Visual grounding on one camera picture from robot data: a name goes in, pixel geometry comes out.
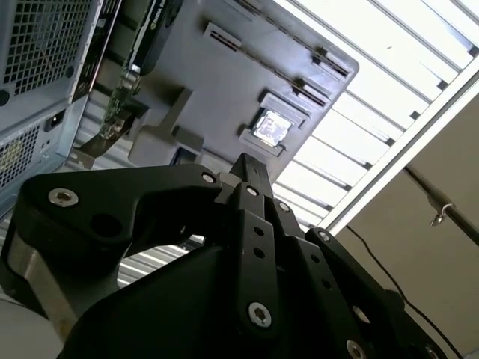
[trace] cable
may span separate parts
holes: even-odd
[[[411,303],[406,296],[404,295],[403,290],[397,283],[397,281],[393,278],[391,273],[382,265],[382,263],[376,258],[374,255],[373,251],[369,248],[369,245],[367,242],[362,238],[353,228],[351,228],[349,225],[346,226],[348,230],[351,231],[354,236],[356,236],[366,247],[366,251],[369,253],[371,258],[373,258],[374,262],[382,269],[382,271],[388,276],[389,280],[394,284],[394,286],[397,288],[397,291],[399,292],[400,296],[403,297],[403,300],[406,304],[408,304],[422,319],[424,319],[427,324],[429,324],[436,332],[439,334],[439,336],[448,344],[448,346],[451,348],[451,350],[454,352],[455,355],[457,355],[458,358],[463,359],[463,356],[459,351],[456,349],[456,347],[451,343],[451,341],[441,332],[441,330],[429,319],[424,313],[422,313],[413,303]]]

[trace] screw head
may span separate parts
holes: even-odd
[[[250,186],[246,187],[246,191],[248,191],[248,193],[249,193],[251,196],[255,196],[255,197],[258,196],[257,191],[256,191],[254,188],[250,187]]]
[[[75,206],[79,202],[76,193],[66,188],[55,188],[51,190],[50,193],[48,193],[48,200],[51,204],[62,208]]]
[[[215,177],[211,176],[210,174],[202,174],[203,180],[207,181],[208,183],[214,183],[216,182]]]
[[[251,321],[258,327],[269,328],[271,326],[271,313],[261,303],[251,303],[248,307],[248,314]]]
[[[321,239],[322,239],[324,242],[329,242],[329,237],[328,237],[328,235],[327,235],[326,233],[324,233],[324,232],[319,232],[319,234],[320,234]]]
[[[285,212],[289,212],[289,211],[290,211],[290,207],[288,207],[288,206],[286,205],[286,203],[280,202],[280,203],[279,203],[279,208],[283,209]]]
[[[366,359],[366,353],[362,350],[361,346],[353,340],[348,340],[346,342],[346,347],[350,356],[355,359]]]

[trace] hole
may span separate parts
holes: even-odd
[[[353,352],[355,358],[360,358],[361,357],[361,351],[357,348],[352,348],[351,352]]]
[[[263,321],[264,319],[266,319],[266,314],[264,313],[264,311],[261,309],[261,308],[256,308],[254,310],[254,314],[256,315],[256,317],[260,320],[260,321]]]
[[[123,226],[115,217],[111,215],[94,215],[90,221],[90,228],[98,236],[116,237],[121,233]]]
[[[1,90],[0,91],[0,106],[7,105],[9,100],[10,100],[10,94],[5,90]]]
[[[323,286],[324,286],[326,289],[328,289],[328,290],[331,290],[331,289],[332,289],[330,282],[328,282],[326,279],[321,280],[321,283],[323,284]]]
[[[261,236],[261,237],[264,236],[264,232],[263,232],[263,230],[262,230],[261,228],[255,227],[255,228],[254,228],[254,231],[255,231],[256,234],[258,234],[259,236]]]
[[[255,248],[253,252],[254,252],[254,255],[256,255],[256,257],[264,258],[264,252],[261,249]]]
[[[57,199],[59,200],[63,200],[65,202],[68,202],[69,200],[72,199],[72,196],[70,196],[68,193],[66,192],[60,192],[60,193],[57,193]]]

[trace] ventilation grille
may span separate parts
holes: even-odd
[[[4,84],[15,95],[63,76],[75,60],[92,0],[19,0]]]
[[[116,8],[117,0],[105,0],[103,2],[101,15],[110,15]]]
[[[4,188],[30,165],[40,125],[0,147],[0,188]]]

